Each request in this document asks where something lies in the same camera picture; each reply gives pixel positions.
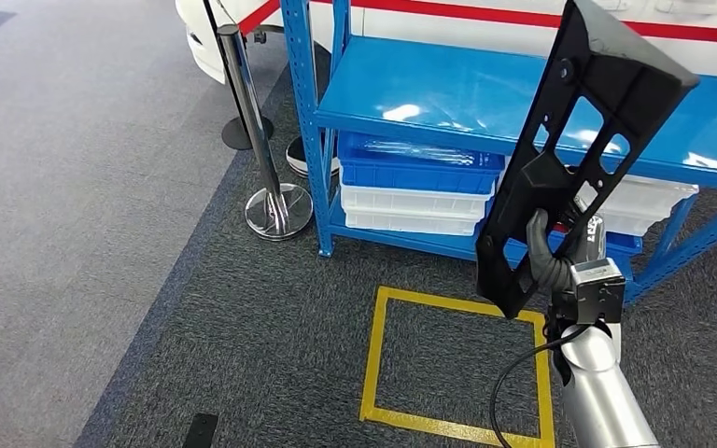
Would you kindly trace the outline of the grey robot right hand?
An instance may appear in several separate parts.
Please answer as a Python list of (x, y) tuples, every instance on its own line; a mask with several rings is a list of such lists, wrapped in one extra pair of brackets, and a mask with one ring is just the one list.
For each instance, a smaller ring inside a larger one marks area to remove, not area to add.
[(556, 257), (548, 244), (548, 213), (537, 208), (527, 223), (527, 251), (532, 279), (553, 292), (568, 292), (575, 287), (572, 268), (596, 269), (605, 263), (606, 229), (602, 216), (592, 216), (570, 252)]

